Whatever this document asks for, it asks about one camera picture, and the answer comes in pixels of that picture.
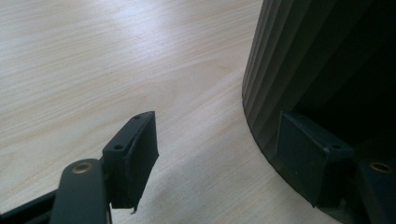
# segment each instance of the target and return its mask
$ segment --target wooden table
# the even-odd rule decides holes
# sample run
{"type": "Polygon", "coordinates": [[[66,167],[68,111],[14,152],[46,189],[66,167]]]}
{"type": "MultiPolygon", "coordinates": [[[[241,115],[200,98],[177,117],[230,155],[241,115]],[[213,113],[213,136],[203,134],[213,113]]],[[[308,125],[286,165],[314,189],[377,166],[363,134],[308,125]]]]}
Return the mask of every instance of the wooden table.
{"type": "Polygon", "coordinates": [[[262,1],[0,2],[0,212],[155,110],[160,158],[115,223],[337,223],[260,153],[241,85],[262,1]]]}

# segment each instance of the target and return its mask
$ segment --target black ribbed container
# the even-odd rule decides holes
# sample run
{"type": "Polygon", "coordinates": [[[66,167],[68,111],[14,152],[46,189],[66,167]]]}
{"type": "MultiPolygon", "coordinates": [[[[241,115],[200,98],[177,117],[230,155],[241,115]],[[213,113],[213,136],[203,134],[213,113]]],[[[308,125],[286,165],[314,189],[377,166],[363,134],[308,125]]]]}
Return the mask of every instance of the black ribbed container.
{"type": "Polygon", "coordinates": [[[395,1],[263,2],[243,106],[276,169],[281,111],[334,133],[353,147],[357,161],[383,159],[396,151],[395,99],[395,1]]]}

